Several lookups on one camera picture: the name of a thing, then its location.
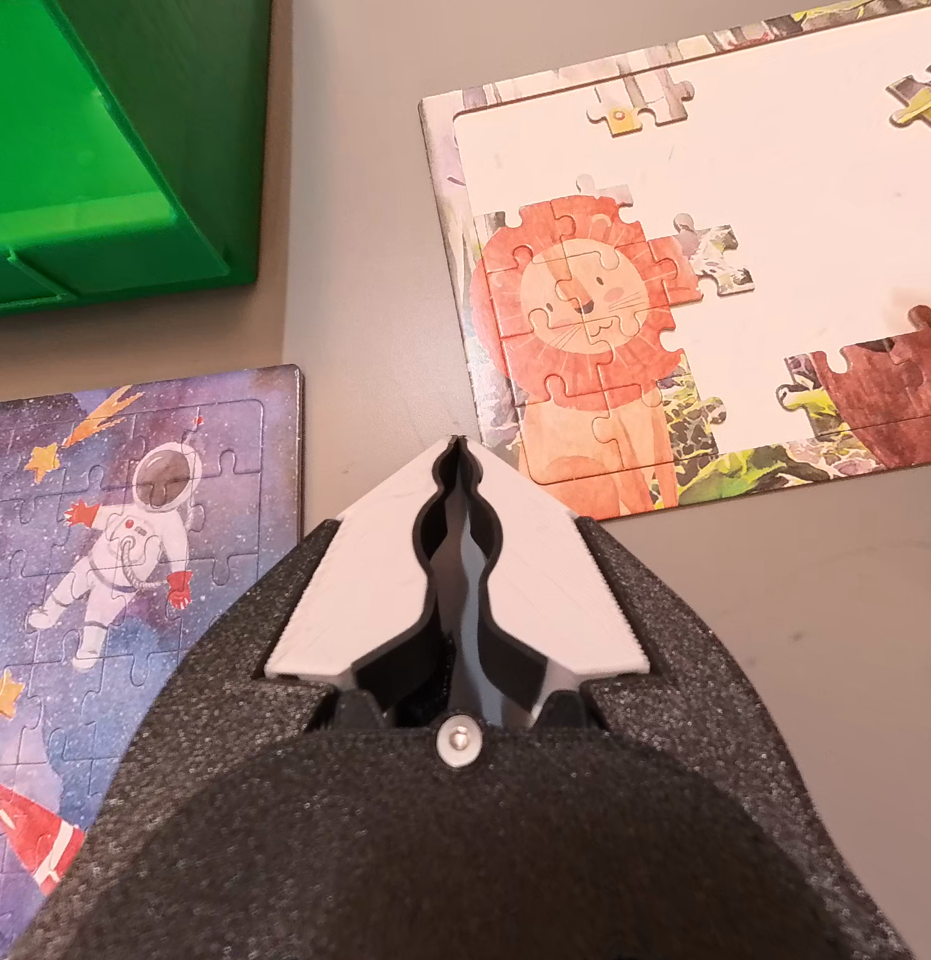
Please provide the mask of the grey puzzle piece yellow dot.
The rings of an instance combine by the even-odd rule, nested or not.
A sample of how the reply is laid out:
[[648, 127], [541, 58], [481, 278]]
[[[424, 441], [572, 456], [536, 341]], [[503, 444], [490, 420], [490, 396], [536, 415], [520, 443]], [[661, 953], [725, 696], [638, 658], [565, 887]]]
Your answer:
[[642, 114], [650, 114], [657, 126], [687, 119], [686, 102], [694, 98], [695, 87], [659, 68], [597, 83], [593, 92], [586, 117], [607, 126], [612, 137], [621, 137], [642, 129]]

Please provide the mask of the grey desk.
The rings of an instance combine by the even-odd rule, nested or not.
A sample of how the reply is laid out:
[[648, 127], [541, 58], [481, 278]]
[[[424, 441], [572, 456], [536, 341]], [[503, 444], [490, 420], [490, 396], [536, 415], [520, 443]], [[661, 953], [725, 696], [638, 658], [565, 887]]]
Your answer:
[[[274, 2], [255, 286], [0, 318], [0, 401], [294, 363], [305, 528], [477, 435], [428, 95], [796, 2]], [[931, 465], [605, 528], [717, 633], [843, 856], [931, 958]]]

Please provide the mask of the astronaut jigsaw puzzle board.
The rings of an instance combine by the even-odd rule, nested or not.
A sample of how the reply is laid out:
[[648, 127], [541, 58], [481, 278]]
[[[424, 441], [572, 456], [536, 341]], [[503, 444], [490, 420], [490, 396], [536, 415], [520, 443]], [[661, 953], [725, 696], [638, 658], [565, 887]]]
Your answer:
[[151, 704], [301, 529], [303, 378], [0, 403], [0, 958]]

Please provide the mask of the assembled brown trunk puzzle pieces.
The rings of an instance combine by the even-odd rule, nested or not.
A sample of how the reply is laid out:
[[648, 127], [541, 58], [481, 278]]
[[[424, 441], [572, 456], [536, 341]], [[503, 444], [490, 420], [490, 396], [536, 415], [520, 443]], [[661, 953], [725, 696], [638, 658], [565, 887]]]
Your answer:
[[887, 469], [931, 463], [931, 307], [908, 319], [913, 332], [843, 346], [845, 371], [823, 351], [788, 357], [779, 404], [803, 410], [819, 440], [851, 433]]

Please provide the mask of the orange puzzle piece grey knob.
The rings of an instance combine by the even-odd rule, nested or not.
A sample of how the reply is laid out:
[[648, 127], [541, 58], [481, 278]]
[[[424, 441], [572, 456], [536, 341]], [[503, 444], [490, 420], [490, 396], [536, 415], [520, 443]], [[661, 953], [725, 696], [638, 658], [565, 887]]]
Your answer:
[[579, 174], [576, 189], [573, 195], [550, 200], [555, 219], [574, 222], [574, 233], [563, 238], [566, 247], [572, 239], [590, 239], [613, 248], [646, 241], [641, 223], [629, 222], [621, 213], [633, 205], [629, 186], [600, 186], [591, 174]]

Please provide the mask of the lion jigsaw puzzle board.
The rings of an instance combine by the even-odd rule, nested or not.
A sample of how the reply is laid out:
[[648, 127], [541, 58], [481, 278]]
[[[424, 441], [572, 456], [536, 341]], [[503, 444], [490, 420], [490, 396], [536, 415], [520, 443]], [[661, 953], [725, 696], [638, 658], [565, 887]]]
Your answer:
[[[852, 433], [816, 438], [777, 390], [788, 357], [824, 352], [843, 373], [843, 347], [913, 332], [909, 309], [931, 307], [931, 127], [891, 124], [903, 104], [887, 92], [929, 65], [931, 2], [841, 2], [423, 100], [483, 442], [518, 467], [506, 380], [472, 323], [482, 241], [590, 174], [628, 186], [622, 213], [648, 237], [675, 234], [680, 213], [700, 230], [730, 225], [726, 259], [755, 284], [719, 295], [701, 278], [702, 299], [673, 307], [662, 338], [724, 410], [712, 436], [732, 486], [694, 503], [908, 468], [883, 466]], [[660, 68], [694, 86], [686, 119], [643, 113], [621, 136], [589, 120], [596, 85]]]

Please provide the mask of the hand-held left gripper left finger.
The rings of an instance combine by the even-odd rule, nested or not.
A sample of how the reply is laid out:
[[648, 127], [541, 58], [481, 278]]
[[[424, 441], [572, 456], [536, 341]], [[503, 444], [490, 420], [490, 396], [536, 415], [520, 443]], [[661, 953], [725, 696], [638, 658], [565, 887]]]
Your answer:
[[362, 689], [387, 711], [445, 660], [431, 560], [448, 534], [460, 440], [440, 440], [338, 516], [338, 527], [265, 664]]

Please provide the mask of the grey yellow-green puzzle piece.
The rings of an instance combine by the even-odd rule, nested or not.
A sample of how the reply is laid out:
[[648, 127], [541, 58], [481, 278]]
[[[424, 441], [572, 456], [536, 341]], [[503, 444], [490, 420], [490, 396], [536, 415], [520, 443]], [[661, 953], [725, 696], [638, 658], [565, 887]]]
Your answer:
[[920, 120], [931, 128], [931, 64], [926, 67], [929, 77], [916, 79], [909, 75], [887, 86], [887, 92], [902, 106], [890, 114], [890, 123], [898, 128]]

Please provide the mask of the assembled lion puzzle pieces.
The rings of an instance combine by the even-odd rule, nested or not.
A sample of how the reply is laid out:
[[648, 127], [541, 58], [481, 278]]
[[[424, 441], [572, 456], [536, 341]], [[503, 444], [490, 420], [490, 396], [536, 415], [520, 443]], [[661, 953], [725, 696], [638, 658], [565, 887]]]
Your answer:
[[612, 247], [574, 234], [551, 199], [520, 209], [482, 241], [472, 275], [472, 324], [505, 378], [500, 402], [514, 411], [511, 449], [520, 473], [574, 512], [597, 520], [709, 500], [730, 491], [730, 463], [712, 426], [718, 397], [703, 398], [687, 355], [647, 387], [602, 383], [587, 319], [619, 308], [668, 306], [664, 281], [676, 274], [644, 243]]

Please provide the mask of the green plastic bin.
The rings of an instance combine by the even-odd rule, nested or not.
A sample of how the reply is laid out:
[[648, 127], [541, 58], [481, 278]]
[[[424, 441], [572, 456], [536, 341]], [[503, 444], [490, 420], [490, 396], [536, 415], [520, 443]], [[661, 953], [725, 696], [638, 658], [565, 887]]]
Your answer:
[[0, 315], [256, 280], [271, 13], [0, 1]]

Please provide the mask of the orange grey foliage puzzle piece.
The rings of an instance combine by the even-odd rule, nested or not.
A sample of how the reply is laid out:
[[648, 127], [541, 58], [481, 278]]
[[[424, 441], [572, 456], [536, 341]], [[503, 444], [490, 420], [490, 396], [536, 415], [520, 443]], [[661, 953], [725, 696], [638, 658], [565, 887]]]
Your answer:
[[673, 223], [674, 234], [649, 239], [656, 260], [668, 260], [675, 266], [675, 275], [664, 280], [670, 306], [699, 302], [703, 298], [699, 289], [702, 278], [712, 278], [719, 296], [756, 288], [750, 271], [731, 264], [726, 257], [738, 247], [729, 224], [699, 229], [688, 213], [677, 214]]

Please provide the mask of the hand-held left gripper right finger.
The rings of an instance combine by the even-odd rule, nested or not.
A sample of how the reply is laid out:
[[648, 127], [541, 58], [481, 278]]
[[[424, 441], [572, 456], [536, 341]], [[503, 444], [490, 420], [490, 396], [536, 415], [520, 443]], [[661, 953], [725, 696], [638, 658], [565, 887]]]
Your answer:
[[579, 516], [470, 439], [461, 440], [470, 535], [483, 554], [477, 644], [488, 680], [523, 710], [557, 690], [650, 661], [581, 534]]

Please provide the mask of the whiskered orange puzzle piece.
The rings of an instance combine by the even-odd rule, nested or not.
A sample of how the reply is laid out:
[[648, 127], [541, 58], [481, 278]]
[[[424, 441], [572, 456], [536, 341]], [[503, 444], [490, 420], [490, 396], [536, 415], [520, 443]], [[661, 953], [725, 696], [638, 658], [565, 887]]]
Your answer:
[[645, 388], [669, 375], [680, 359], [661, 341], [665, 331], [675, 330], [668, 306], [619, 308], [605, 317], [588, 318], [584, 329], [588, 341], [598, 345], [590, 360], [607, 389], [630, 384]]

